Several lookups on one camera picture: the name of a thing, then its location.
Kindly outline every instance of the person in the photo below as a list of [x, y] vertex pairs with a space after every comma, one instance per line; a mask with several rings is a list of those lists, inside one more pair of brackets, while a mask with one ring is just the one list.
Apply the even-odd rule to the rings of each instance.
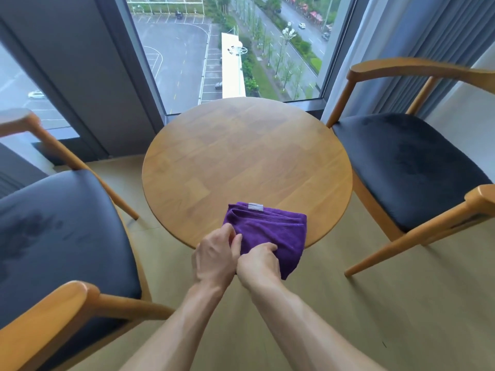
[[194, 283], [184, 301], [121, 371], [189, 370], [236, 272], [294, 370], [384, 370], [284, 287], [275, 244], [260, 244], [240, 256], [241, 240], [242, 234], [224, 224], [199, 243], [192, 256]]

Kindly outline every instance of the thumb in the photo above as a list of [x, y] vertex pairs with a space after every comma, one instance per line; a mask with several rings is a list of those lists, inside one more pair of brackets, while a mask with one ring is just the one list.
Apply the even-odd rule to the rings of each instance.
[[243, 240], [243, 235], [238, 234], [234, 237], [232, 240], [232, 245], [230, 246], [230, 249], [232, 250], [232, 256], [234, 259], [238, 259], [239, 256], [241, 255], [241, 241]]

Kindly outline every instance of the forearm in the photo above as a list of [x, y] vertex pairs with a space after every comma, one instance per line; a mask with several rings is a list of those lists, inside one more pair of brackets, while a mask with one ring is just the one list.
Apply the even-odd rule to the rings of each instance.
[[178, 310], [121, 368], [121, 371], [187, 371], [193, 363], [204, 329], [223, 292], [193, 285]]
[[383, 370], [281, 283], [255, 289], [251, 296], [294, 370]]

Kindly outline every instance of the floor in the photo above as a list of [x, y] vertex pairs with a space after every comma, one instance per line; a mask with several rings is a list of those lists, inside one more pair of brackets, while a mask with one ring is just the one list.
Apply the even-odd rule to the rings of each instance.
[[[141, 186], [143, 156], [90, 164], [139, 214], [126, 215], [153, 299], [177, 307], [191, 283], [192, 251], [164, 230]], [[307, 249], [287, 287], [389, 370], [495, 368], [495, 222], [417, 246], [348, 280], [346, 267], [386, 241], [353, 196], [337, 226]], [[146, 322], [73, 371], [117, 371], [160, 326]], [[234, 278], [211, 318], [192, 370], [290, 370]]]

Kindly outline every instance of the car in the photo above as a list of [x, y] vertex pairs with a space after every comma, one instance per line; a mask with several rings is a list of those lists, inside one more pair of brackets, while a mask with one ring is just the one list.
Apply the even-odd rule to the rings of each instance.
[[46, 96], [40, 90], [36, 90], [36, 91], [31, 91], [30, 93], [28, 93], [28, 98], [30, 98], [30, 99], [46, 99]]

